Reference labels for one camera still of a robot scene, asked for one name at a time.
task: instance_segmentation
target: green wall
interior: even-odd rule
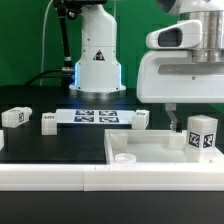
[[[2,1],[0,23],[0,85],[23,84],[40,72],[42,24],[49,0]],[[122,64],[122,82],[136,87],[140,60],[148,51],[146,35],[175,23],[154,0],[117,0],[117,59]],[[114,1],[105,9],[113,14]],[[74,61],[80,57],[80,18],[68,21],[69,41]],[[46,30],[45,70],[63,65],[63,51],[57,14],[52,7]]]

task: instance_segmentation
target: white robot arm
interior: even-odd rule
[[[224,4],[156,0],[176,25],[147,36],[137,95],[144,103],[224,102]]]
[[[90,99],[109,99],[125,94],[121,84],[121,65],[116,59],[117,23],[102,4],[106,0],[54,0],[64,46],[64,65],[72,67],[65,16],[82,17],[82,55],[75,64],[72,95]]]

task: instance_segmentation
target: black table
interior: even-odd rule
[[[130,125],[60,125],[57,136],[41,136],[41,114],[57,108],[151,111],[148,128],[169,129],[164,105],[143,105],[135,90],[110,101],[78,99],[60,87],[0,88],[0,112],[16,106],[33,109],[31,121],[4,129],[2,164],[106,164],[104,130]],[[184,128],[187,117],[204,114],[219,119],[216,145],[223,151],[223,115],[209,105],[178,105]],[[0,192],[1,223],[217,224],[223,223],[223,192]]]

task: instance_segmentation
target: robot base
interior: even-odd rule
[[[70,86],[70,95],[92,100],[110,100],[126,95],[126,88],[114,92],[87,92]]]

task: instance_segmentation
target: white cube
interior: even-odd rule
[[[188,118],[186,156],[192,162],[214,157],[218,120],[199,115]]]
[[[124,150],[128,145],[128,134],[125,132],[111,133],[110,140],[113,149]]]
[[[55,113],[43,113],[41,120],[42,135],[57,135],[57,119]]]
[[[15,107],[2,113],[2,127],[16,128],[29,121],[32,110],[29,107]]]
[[[137,110],[132,116],[132,129],[145,130],[149,124],[149,111]]]

